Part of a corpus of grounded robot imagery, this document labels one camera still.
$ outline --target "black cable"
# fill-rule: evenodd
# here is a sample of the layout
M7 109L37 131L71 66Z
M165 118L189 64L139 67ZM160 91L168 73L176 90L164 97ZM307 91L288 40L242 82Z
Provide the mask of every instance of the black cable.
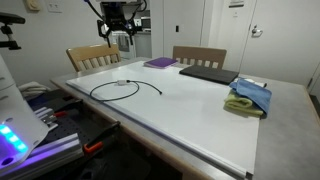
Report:
M144 1L144 8L138 12L143 12L147 9L147 6L148 6L147 1L146 0L143 0L143 1Z
M140 3L139 5L138 5L138 7L136 8L136 10L134 10L134 12L132 13L132 16L131 16L131 18L129 19L129 20L133 20L133 18L136 16L136 13L137 12L143 12L143 11L145 11L146 9L147 9L147 1L146 0L143 0L144 1L144 8L142 9L142 10L140 10L140 11L138 11L138 9L141 7L141 5L143 4L143 3Z
M98 13L98 11L96 10L96 8L93 7L93 5L91 4L90 0L84 0L86 3L89 4L90 8L93 10L94 13L96 13L96 15L102 19L102 21L104 21L103 17Z
M157 91L159 92L160 95L162 94L162 92L161 92L158 88L156 88L155 86L153 86L153 85L151 85L151 84L149 84L149 83L142 82L142 81L131 81L131 80L127 80L126 82L127 82L127 83L131 83L131 82L132 82L132 83L136 84L136 85L137 85L137 90L134 91L133 93L127 95L127 96L123 96L123 97L119 97L119 98L113 98L113 99L97 99L97 98L95 98L95 97L92 95L92 93L93 93L95 90L97 90L98 88L100 88L100 87L103 87L103 86L106 86L106 85L109 85L109 84L116 84L116 83L118 83L118 81L113 81L113 82L108 82L108 83L105 83L105 84L101 84L101 85L93 88L93 89L90 91L89 96L90 96L91 99L94 99L94 100L100 101L100 102L107 102L107 101L115 101L115 100L125 99L125 98L128 98L128 97L136 94L136 93L140 90L140 86L139 86L138 83L146 84L146 85L148 85L148 86L150 86L150 87L153 87L155 90L157 90Z
M142 82L142 81L130 81L130 80L128 80L128 82L135 82L135 83L146 84L146 85L148 85L148 86L153 87L155 90L157 90L157 91L160 93L160 95L162 94L162 92L161 92L158 88L156 88L155 86L153 86L152 84L149 84L149 83L146 83L146 82Z

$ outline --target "laptop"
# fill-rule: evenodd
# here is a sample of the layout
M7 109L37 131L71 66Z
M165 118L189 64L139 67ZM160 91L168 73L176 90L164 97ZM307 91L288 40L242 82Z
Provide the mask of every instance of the laptop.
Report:
M229 85L238 77L239 72L194 65L181 70L180 74Z

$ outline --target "purple notebook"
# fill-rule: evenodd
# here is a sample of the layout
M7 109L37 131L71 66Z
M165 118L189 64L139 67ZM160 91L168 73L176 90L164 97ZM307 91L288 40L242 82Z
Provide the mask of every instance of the purple notebook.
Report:
M157 58L157 59L154 59L151 61L147 61L144 63L144 65L148 66L148 67L164 69L164 68L167 68L169 66L176 64L177 62L178 61L174 60L174 59L161 57L161 58Z

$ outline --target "folded cloth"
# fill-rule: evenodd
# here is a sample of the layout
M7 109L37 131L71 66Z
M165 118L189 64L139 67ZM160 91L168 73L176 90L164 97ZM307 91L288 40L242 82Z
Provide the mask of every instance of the folded cloth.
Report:
M23 84L18 87L20 92L22 93L23 97L28 97L28 96L36 96L43 94L45 92L50 91L51 89L48 88L47 86L41 85L37 82L29 82L27 84Z
M263 111L257 108L250 99L237 95L234 90L230 90L227 99L224 101L229 108L259 116L263 114Z
M249 98L257 107L259 107L265 114L268 114L271 91L260 87L256 84L248 82L244 79L239 79L237 82L232 82L229 85L239 96Z

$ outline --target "light switch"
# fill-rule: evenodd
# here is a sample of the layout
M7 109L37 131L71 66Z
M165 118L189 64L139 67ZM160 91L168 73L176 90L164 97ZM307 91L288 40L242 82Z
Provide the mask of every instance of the light switch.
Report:
M46 0L46 3L49 12L62 13L60 0Z
M40 4L38 0L26 0L27 7L31 11L40 11Z

